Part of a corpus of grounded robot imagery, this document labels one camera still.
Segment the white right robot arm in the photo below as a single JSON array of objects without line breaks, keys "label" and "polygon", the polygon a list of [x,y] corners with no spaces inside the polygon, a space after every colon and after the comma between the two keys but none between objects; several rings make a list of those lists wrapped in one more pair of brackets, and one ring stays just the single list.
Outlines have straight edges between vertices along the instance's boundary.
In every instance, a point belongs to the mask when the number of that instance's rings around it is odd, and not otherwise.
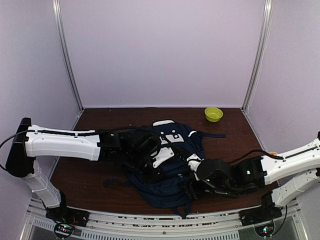
[{"label": "white right robot arm", "polygon": [[276,208],[282,208],[292,199],[304,193],[320,181],[320,139],[272,155],[250,157],[248,153],[232,161],[222,159],[199,159],[197,155],[187,158],[195,180],[204,191],[227,198],[251,194],[278,180],[292,176],[283,186],[273,189],[261,200],[256,210],[259,220],[268,220]]}]

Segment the navy blue student backpack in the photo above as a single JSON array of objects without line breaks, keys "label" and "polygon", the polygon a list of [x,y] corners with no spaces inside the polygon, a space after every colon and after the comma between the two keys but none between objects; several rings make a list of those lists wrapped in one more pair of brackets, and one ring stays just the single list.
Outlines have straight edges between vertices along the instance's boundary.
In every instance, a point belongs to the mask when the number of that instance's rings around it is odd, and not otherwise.
[{"label": "navy blue student backpack", "polygon": [[157,209],[170,209],[173,213],[186,219],[192,209],[192,201],[182,189],[185,181],[197,181],[188,166],[187,158],[196,154],[205,160],[206,154],[203,147],[204,138],[226,138],[225,134],[210,133],[191,128],[185,123],[169,120],[160,120],[149,126],[141,126],[155,133],[165,134],[170,140],[174,156],[162,164],[169,166],[167,179],[160,182],[145,182],[144,172],[134,170],[124,164],[111,162],[125,172],[127,180],[119,181],[117,178],[107,179],[103,186],[118,184],[121,187],[133,187],[152,207]]}]

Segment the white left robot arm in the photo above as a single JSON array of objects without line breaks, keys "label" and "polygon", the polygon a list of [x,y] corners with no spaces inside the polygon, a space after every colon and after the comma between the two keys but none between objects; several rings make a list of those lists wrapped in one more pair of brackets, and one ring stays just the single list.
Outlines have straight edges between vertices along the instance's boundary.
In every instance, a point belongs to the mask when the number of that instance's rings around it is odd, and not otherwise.
[{"label": "white left robot arm", "polygon": [[46,209],[61,222],[72,218],[65,195],[50,182],[36,162],[37,157],[80,158],[115,164],[152,173],[173,157],[172,143],[164,133],[146,127],[125,126],[109,130],[68,131],[31,123],[25,117],[17,132],[3,141],[11,142],[3,170],[24,179]]}]

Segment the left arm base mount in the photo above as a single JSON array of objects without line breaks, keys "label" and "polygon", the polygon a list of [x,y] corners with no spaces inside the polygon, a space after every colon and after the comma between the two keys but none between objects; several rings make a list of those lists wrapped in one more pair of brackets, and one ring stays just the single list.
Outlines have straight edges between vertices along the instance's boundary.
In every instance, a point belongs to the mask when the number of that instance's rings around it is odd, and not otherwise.
[{"label": "left arm base mount", "polygon": [[67,206],[66,196],[60,192],[60,203],[57,207],[48,208],[42,203],[46,211],[46,218],[53,220],[55,223],[69,224],[73,226],[86,227],[90,213],[86,210],[70,208]]}]

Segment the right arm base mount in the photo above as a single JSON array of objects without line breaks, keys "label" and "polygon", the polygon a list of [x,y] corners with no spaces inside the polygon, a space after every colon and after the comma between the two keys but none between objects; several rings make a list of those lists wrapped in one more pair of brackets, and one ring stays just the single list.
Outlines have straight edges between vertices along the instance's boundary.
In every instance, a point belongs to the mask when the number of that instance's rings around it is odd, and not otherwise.
[{"label": "right arm base mount", "polygon": [[239,218],[242,226],[254,225],[280,218],[282,209],[282,207],[276,207],[272,199],[272,192],[269,191],[261,197],[261,206],[241,210]]}]

